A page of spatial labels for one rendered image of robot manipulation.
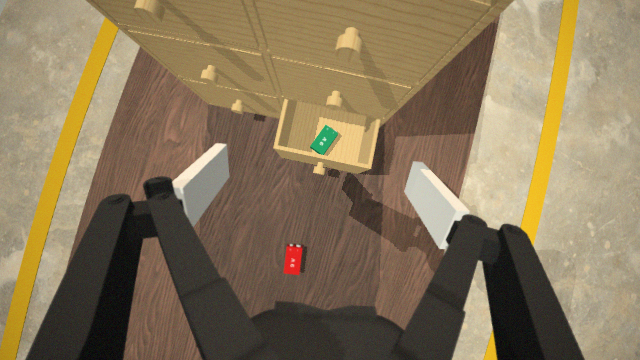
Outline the light wooden chest of drawers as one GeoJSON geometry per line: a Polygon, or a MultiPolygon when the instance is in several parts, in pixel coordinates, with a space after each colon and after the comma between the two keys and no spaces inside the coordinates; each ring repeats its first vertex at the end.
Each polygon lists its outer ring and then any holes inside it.
{"type": "MultiPolygon", "coordinates": [[[[401,84],[410,85],[411,89],[391,108],[391,110],[383,118],[378,118],[378,117],[374,117],[374,116],[369,116],[369,115],[365,115],[365,114],[356,113],[356,112],[352,112],[352,111],[347,111],[347,110],[341,109],[341,111],[350,112],[350,113],[354,113],[354,114],[359,114],[359,115],[372,117],[372,118],[376,118],[376,119],[381,119],[380,120],[380,124],[379,124],[379,128],[380,128],[392,115],[394,115],[409,99],[411,99],[426,83],[428,83],[444,66],[446,66],[461,50],[463,50],[478,34],[480,34],[496,17],[498,17],[515,0],[491,0],[490,7],[448,49],[448,51],[422,76],[422,78],[416,84],[415,83],[411,83],[411,82],[407,82],[407,81],[403,81],[403,80],[399,80],[399,79],[395,79],[395,78],[391,78],[391,77],[387,77],[387,76],[382,76],[382,75],[370,73],[370,72],[356,70],[356,69],[352,69],[352,68],[348,68],[348,67],[343,67],[343,66],[339,66],[339,65],[330,64],[330,63],[325,63],[325,62],[320,62],[320,61],[316,61],[316,60],[311,60],[311,59],[306,59],[306,58],[302,58],[302,57],[297,57],[297,56],[292,56],[292,55],[287,55],[287,54],[282,54],[282,53],[277,53],[277,52],[270,51],[269,47],[268,47],[267,40],[266,40],[266,36],[265,36],[264,30],[263,30],[263,26],[262,26],[262,23],[261,23],[261,20],[260,20],[260,16],[259,16],[259,13],[258,13],[258,10],[257,10],[257,6],[256,6],[256,3],[255,3],[255,0],[244,0],[244,2],[245,2],[249,17],[251,19],[254,31],[256,33],[256,36],[257,36],[257,39],[258,39],[258,42],[259,42],[259,45],[260,45],[259,49],[252,48],[252,47],[247,47],[247,46],[242,46],[242,45],[226,43],[226,42],[210,40],[210,39],[193,37],[193,36],[188,36],[188,35],[182,35],[182,34],[176,34],[176,33],[171,33],[171,32],[165,32],[165,31],[159,31],[159,30],[153,30],[153,29],[147,29],[147,28],[141,28],[141,27],[123,25],[123,24],[118,23],[111,15],[109,15],[95,1],[93,1],[93,0],[86,0],[86,1],[89,4],[91,4],[95,9],[97,9],[102,15],[104,15],[109,21],[111,21],[115,26],[117,26],[128,37],[130,37],[135,43],[137,43],[148,54],[150,54],[161,65],[163,65],[168,71],[170,71],[174,76],[176,76],[181,82],[183,82],[187,87],[189,87],[194,93],[196,93],[200,98],[202,98],[206,103],[208,103],[210,105],[215,105],[215,104],[211,104],[209,101],[207,101],[193,87],[191,87],[186,81],[184,81],[183,78],[184,79],[189,79],[189,80],[194,80],[194,81],[200,81],[200,82],[203,82],[203,81],[198,80],[198,79],[193,79],[193,78],[182,77],[182,76],[179,76],[178,74],[176,74],[170,67],[168,67],[162,60],[160,60],[154,53],[152,53],[146,46],[144,46],[138,39],[136,39],[131,34],[129,29],[138,30],[138,31],[144,31],[144,32],[150,32],[150,33],[156,33],[156,34],[162,34],[162,35],[168,35],[168,36],[179,37],[179,38],[185,38],[185,39],[191,39],[191,40],[196,40],[196,41],[202,41],[202,42],[207,42],[207,43],[213,43],[213,44],[218,44],[218,45],[229,46],[229,47],[234,47],[234,48],[245,49],[245,50],[250,50],[250,51],[263,53],[265,62],[267,64],[270,76],[272,78],[272,81],[273,81],[273,84],[274,84],[274,87],[275,87],[275,90],[276,90],[276,95],[263,93],[263,92],[258,92],[258,91],[253,91],[253,90],[248,90],[248,89],[243,89],[243,88],[238,88],[238,87],[233,87],[233,86],[228,86],[228,85],[223,85],[223,84],[218,84],[218,83],[217,83],[217,85],[278,97],[282,107],[283,107],[284,98],[285,99],[289,99],[289,100],[304,102],[304,103],[308,103],[308,104],[318,105],[318,106],[322,106],[322,107],[326,107],[326,106],[325,105],[316,104],[316,103],[307,102],[307,101],[292,99],[292,98],[288,98],[288,97],[283,97],[283,94],[282,94],[282,91],[281,91],[281,87],[280,87],[280,84],[279,84],[279,81],[278,81],[278,77],[277,77],[277,74],[276,74],[276,71],[275,71],[275,67],[274,67],[274,64],[273,64],[273,61],[272,61],[272,55],[285,57],[285,58],[290,58],[290,59],[295,59],[295,60],[304,61],[304,62],[309,62],[309,63],[314,63],[314,64],[318,64],[318,65],[337,68],[337,69],[346,70],[346,71],[359,73],[359,74],[363,74],[363,75],[368,75],[368,76],[372,76],[372,77],[376,77],[376,78],[380,78],[380,79],[385,79],[385,80],[389,80],[389,81],[393,81],[393,82],[397,82],[397,83],[401,83],[401,84]]],[[[215,106],[220,106],[220,105],[215,105],[215,106]]],[[[220,107],[225,107],[225,106],[220,106],[220,107]]],[[[225,107],[225,108],[230,108],[230,107],[225,107]]],[[[232,108],[230,108],[230,109],[232,109],[232,108]]]]}

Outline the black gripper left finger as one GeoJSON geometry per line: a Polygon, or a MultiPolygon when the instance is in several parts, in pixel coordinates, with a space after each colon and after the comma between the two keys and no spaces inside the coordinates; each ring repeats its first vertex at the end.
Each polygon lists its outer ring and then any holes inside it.
{"type": "Polygon", "coordinates": [[[123,360],[142,243],[153,237],[202,360],[279,360],[193,228],[229,177],[227,144],[216,143],[173,182],[146,180],[145,201],[104,198],[25,360],[123,360]]]}

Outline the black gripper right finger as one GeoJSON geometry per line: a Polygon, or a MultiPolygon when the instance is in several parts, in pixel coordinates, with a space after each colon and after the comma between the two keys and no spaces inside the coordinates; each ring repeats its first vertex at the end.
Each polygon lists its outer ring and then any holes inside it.
{"type": "Polygon", "coordinates": [[[478,261],[497,360],[585,360],[524,230],[488,227],[423,162],[413,161],[404,192],[446,252],[388,360],[452,360],[478,261]]]}

